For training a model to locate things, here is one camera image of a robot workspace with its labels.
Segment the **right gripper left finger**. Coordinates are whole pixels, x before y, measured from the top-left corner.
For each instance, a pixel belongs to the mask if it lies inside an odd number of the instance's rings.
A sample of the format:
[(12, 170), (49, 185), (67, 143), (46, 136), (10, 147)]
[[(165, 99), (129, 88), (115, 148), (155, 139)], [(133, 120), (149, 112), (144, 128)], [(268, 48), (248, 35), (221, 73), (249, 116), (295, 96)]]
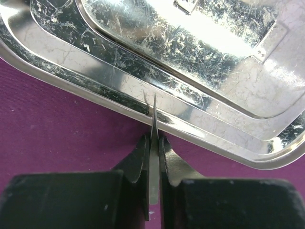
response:
[(15, 176), (0, 196), (3, 229), (143, 229), (150, 138), (113, 169)]

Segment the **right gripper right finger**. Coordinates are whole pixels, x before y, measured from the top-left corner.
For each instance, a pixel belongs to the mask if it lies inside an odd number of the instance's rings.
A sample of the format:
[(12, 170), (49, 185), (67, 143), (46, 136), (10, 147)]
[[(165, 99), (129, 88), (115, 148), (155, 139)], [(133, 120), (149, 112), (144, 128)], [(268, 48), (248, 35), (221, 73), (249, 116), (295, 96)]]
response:
[(305, 204), (279, 179), (205, 177), (159, 140), (163, 229), (302, 229)]

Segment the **steel scalpel handle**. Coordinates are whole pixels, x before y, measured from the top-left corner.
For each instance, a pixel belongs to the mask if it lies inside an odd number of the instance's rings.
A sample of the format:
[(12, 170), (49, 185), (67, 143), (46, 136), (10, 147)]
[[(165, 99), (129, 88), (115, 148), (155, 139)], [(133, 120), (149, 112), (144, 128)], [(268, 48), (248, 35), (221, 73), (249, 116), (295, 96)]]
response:
[(157, 127), (157, 102), (154, 95), (149, 152), (149, 204), (156, 205), (159, 200), (159, 131)]

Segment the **purple cloth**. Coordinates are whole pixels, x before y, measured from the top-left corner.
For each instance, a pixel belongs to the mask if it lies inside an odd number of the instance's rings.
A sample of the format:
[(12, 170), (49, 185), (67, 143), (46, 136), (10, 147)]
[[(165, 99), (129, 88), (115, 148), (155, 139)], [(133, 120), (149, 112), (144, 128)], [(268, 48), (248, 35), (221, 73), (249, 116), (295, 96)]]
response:
[(146, 124), (0, 63), (0, 186), (18, 174), (108, 170)]

